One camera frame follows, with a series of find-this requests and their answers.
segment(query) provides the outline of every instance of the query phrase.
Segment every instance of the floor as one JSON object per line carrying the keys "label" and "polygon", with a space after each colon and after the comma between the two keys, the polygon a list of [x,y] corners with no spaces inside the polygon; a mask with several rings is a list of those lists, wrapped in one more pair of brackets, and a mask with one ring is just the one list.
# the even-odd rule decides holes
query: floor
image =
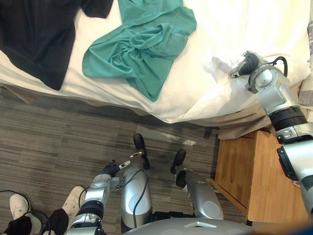
{"label": "floor", "polygon": [[[36,210],[50,215],[76,185],[88,186],[104,165],[126,161],[134,151],[133,134],[146,142],[154,211],[192,213],[187,192],[177,188],[169,167],[177,150],[185,165],[215,176],[217,130],[190,123],[166,124],[125,108],[93,107],[81,101],[40,97],[27,105],[0,89],[0,190],[25,193]],[[245,216],[217,193],[224,218],[245,223]],[[0,232],[11,214],[9,193],[0,194]],[[120,192],[113,192],[104,216],[107,234],[120,234]]]}

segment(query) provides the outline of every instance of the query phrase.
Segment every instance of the teal shirt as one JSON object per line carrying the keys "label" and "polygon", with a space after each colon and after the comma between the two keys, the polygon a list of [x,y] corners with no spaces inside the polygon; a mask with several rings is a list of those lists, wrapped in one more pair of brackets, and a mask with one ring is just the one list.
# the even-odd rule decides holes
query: teal shirt
{"label": "teal shirt", "polygon": [[83,73],[96,78],[125,78],[156,101],[173,61],[196,30],[195,16],[182,0],[118,3],[123,24],[92,43],[83,58]]}

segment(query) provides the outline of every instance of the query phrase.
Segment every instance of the mattress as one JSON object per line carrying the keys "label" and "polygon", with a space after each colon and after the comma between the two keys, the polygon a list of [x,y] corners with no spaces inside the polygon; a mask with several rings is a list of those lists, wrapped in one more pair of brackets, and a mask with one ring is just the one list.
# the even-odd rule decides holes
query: mattress
{"label": "mattress", "polygon": [[89,18],[81,10],[75,19],[76,38],[60,91],[12,65],[0,51],[0,83],[60,96],[96,100],[144,110],[167,123],[231,114],[257,103],[245,90],[247,77],[207,69],[213,57],[233,64],[246,50],[271,61],[287,58],[290,85],[310,73],[310,18],[308,0],[185,0],[193,9],[197,30],[174,62],[156,102],[151,102],[126,80],[90,79],[82,59],[93,41],[121,25],[117,0],[107,19]]}

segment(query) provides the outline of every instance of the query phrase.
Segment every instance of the person's leg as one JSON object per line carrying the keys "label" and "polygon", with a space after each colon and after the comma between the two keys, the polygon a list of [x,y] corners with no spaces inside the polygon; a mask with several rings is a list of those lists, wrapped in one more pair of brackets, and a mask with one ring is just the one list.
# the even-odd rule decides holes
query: person's leg
{"label": "person's leg", "polygon": [[10,210],[14,220],[9,222],[8,228],[4,231],[5,234],[33,235],[40,232],[41,222],[36,216],[32,214],[23,216],[28,209],[26,198],[18,194],[10,197]]}
{"label": "person's leg", "polygon": [[[81,186],[76,186],[70,192],[66,201],[64,202],[61,209],[55,210],[49,218],[50,226],[51,226],[51,235],[63,235],[67,230],[69,223],[76,216],[79,211],[78,200],[79,195],[84,190]],[[81,196],[82,204],[83,199],[85,198],[85,193]],[[48,235],[48,226],[44,227],[42,231],[42,235]]]}

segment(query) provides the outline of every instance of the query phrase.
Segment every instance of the nightstand drawer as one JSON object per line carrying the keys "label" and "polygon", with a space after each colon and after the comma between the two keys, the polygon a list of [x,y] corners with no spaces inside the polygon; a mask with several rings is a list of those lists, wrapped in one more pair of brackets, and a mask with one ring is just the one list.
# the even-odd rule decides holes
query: nightstand drawer
{"label": "nightstand drawer", "polygon": [[254,160],[254,139],[221,141],[215,181],[247,208]]}

